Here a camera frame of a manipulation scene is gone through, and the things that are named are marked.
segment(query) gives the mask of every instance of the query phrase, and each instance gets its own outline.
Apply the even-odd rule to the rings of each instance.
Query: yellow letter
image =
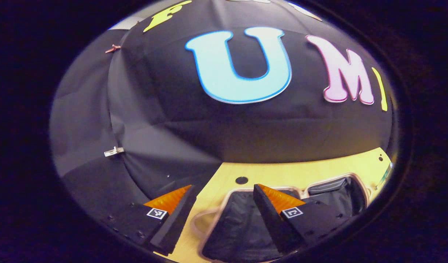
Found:
[[[179,12],[182,9],[182,5],[186,5],[191,2],[192,2],[191,0],[188,0],[188,1],[176,4],[173,7],[169,7],[167,9],[162,10],[161,12],[153,15],[151,24],[149,24],[148,27],[143,30],[143,33],[150,30],[151,28],[155,27],[156,25],[159,25],[160,23],[169,20],[172,17],[172,15],[170,15],[170,14],[175,14],[175,13]]]
[[[381,81],[381,76],[378,71],[372,67],[373,73],[375,73],[376,79],[378,80],[378,85],[380,85],[380,92],[381,92],[381,109],[383,111],[388,110],[388,104],[386,104],[386,96],[385,96],[385,89],[383,88],[383,82]]]

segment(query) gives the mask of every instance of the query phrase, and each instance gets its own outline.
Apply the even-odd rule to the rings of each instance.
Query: copper clip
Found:
[[[115,50],[120,49],[121,46],[112,45],[112,48],[107,50],[106,53],[115,52]]]

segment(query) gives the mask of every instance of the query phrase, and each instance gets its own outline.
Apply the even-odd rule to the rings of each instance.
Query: yellow letter f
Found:
[[[169,7],[167,9],[162,10],[161,12],[153,15],[151,24],[149,24],[148,27],[143,30],[143,33],[150,30],[151,28],[155,27],[156,25],[159,25],[162,22],[171,19],[172,15],[170,15],[170,14],[175,14],[175,13],[179,12],[182,9],[182,5],[186,5],[188,3],[191,3],[191,0],[187,0],[182,3],[178,3],[172,7]]]

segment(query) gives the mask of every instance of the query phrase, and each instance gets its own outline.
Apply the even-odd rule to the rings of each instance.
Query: metal clip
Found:
[[[117,153],[123,153],[123,152],[125,152],[124,148],[122,148],[122,147],[117,148],[114,146],[113,150],[104,152],[104,156],[109,157],[111,155],[116,155]]]
[[[112,48],[107,50],[106,53],[110,53],[110,52],[114,52],[117,49],[122,48],[122,46],[116,46],[116,45],[112,45]]]

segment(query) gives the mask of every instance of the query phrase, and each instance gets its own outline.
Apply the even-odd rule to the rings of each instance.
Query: letter u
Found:
[[[244,104],[268,100],[289,85],[291,63],[281,41],[282,30],[269,27],[247,28],[266,58],[268,70],[259,78],[244,78],[235,72],[227,41],[230,31],[216,31],[192,38],[185,44],[194,53],[196,70],[204,91],[223,103]]]

